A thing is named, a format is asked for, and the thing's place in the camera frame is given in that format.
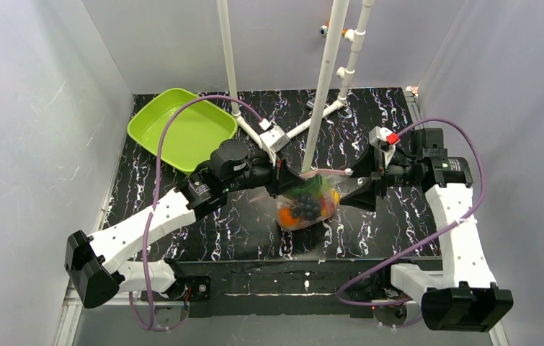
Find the clear zip top bag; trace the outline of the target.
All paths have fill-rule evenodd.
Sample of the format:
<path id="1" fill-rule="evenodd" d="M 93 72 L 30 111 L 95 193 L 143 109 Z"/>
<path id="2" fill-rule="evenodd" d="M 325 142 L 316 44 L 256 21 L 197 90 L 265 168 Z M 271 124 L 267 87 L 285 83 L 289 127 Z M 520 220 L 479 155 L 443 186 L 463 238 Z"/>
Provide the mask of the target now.
<path id="1" fill-rule="evenodd" d="M 275 207 L 275 221 L 286 233 L 306 229 L 331 218 L 341 194 L 337 185 L 349 179 L 351 169 L 314 169 L 305 173 L 291 170 L 280 173 L 274 196 L 266 190 L 249 201 Z"/>

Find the fake dark grapes bunch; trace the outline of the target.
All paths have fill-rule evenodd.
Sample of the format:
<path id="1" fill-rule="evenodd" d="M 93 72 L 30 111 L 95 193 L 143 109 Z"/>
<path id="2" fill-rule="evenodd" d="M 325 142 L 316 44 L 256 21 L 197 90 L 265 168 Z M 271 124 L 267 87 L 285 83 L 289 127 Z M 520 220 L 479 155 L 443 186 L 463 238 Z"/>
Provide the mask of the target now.
<path id="1" fill-rule="evenodd" d="M 290 208 L 294 217 L 303 221 L 315 221 L 321 216 L 321 198 L 315 198 L 311 195 L 299 195 Z"/>

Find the fake bok choy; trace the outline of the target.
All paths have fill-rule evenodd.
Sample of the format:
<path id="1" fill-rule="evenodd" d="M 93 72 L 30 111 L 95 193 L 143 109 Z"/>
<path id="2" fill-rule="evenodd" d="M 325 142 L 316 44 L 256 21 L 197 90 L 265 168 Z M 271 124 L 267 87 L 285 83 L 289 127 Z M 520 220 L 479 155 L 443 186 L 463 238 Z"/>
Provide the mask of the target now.
<path id="1" fill-rule="evenodd" d="M 319 198 L 324 194 L 323 187 L 323 177 L 319 174 L 316 174 L 305 181 L 305 184 L 301 189 L 300 195 L 311 195 L 315 198 Z"/>

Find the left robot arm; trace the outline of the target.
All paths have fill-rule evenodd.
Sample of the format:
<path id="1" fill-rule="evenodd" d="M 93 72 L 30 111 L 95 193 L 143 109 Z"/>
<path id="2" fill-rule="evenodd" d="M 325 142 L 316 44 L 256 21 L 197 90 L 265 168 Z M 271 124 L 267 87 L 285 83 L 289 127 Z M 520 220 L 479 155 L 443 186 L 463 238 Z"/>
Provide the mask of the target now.
<path id="1" fill-rule="evenodd" d="M 132 260 L 137 252 L 173 231 L 217 211 L 235 191 L 264 187 L 272 197 L 302 187 L 305 180 L 284 159 L 270 160 L 262 150 L 226 140 L 191 175 L 163 197 L 124 221 L 90 235 L 77 231 L 67 239 L 64 267 L 84 308 L 105 304 L 118 293 L 145 291 L 177 301 L 185 293 L 205 300 L 197 286 L 208 280 L 188 277 L 174 260 Z"/>

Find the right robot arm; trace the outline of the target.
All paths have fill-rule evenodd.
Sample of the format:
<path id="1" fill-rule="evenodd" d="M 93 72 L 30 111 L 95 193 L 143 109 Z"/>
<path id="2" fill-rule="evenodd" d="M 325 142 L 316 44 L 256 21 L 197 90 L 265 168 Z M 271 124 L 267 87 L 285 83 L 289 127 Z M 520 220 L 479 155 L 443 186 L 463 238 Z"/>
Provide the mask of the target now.
<path id="1" fill-rule="evenodd" d="M 373 212 L 391 187 L 421 189 L 437 226 L 431 239 L 439 242 L 442 272 L 431 275 L 396 254 L 351 279 L 351 284 L 381 272 L 384 283 L 419 305 L 429 329 L 488 332 L 514 300 L 510 290 L 499 288 L 485 259 L 474 217 L 482 199 L 473 196 L 468 162 L 448 156 L 439 128 L 413 130 L 411 136 L 411 153 L 396 161 L 399 134 L 374 128 L 367 148 L 352 166 L 353 176 L 363 178 L 364 184 L 340 203 Z"/>

